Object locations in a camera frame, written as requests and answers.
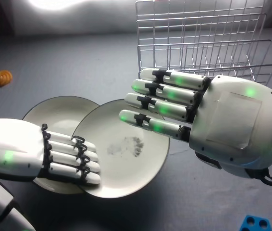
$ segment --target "silver wire basket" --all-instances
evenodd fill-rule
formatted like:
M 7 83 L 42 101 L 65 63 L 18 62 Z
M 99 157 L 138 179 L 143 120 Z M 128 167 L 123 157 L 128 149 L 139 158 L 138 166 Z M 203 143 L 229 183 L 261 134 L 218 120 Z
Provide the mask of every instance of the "silver wire basket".
M 270 40 L 260 40 L 265 1 L 140 0 L 136 2 L 138 67 L 214 77 L 229 75 L 267 85 Z

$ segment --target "white plate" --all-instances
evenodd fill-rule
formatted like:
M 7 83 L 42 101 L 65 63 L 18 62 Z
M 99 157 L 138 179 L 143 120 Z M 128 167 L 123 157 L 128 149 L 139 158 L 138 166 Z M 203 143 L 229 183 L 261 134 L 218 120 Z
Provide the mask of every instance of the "white plate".
M 163 119 L 124 100 L 106 103 L 83 119 L 74 135 L 95 144 L 101 167 L 101 184 L 83 188 L 97 197 L 117 198 L 143 188 L 159 172 L 168 153 L 168 137 L 120 121 L 123 109 Z
M 72 136 L 82 119 L 98 106 L 98 104 L 84 98 L 60 96 L 37 104 L 27 112 L 23 120 L 39 126 L 47 124 L 49 131 Z M 71 183 L 43 178 L 35 178 L 34 183 L 55 193 L 75 194 L 83 192 L 78 186 Z

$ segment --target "croissant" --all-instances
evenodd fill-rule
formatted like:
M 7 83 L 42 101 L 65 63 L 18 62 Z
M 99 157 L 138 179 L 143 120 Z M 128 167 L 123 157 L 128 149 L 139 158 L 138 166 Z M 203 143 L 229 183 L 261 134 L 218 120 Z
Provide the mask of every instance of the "croissant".
M 10 71 L 0 71 L 0 87 L 7 85 L 12 81 L 13 77 Z

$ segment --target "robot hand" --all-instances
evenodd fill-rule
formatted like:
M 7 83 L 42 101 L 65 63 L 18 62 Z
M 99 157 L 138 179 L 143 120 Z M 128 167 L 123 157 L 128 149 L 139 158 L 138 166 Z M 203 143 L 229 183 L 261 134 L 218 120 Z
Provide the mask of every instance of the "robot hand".
M 99 184 L 95 145 L 82 137 L 47 131 L 32 123 L 0 119 L 0 179 L 32 181 L 36 177 L 76 184 Z M 0 184 L 0 228 L 34 228 L 17 208 L 13 196 Z
M 242 78 L 144 69 L 125 101 L 190 126 L 120 112 L 130 125 L 189 143 L 196 157 L 234 175 L 272 186 L 272 90 Z

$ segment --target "metal wire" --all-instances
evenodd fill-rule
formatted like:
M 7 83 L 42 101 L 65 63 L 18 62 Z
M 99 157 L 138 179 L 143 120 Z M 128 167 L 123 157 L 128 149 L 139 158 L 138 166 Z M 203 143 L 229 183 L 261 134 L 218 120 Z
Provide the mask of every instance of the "metal wire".
M 138 67 L 225 73 L 267 84 L 270 40 L 260 40 L 265 0 L 140 0 L 136 2 Z

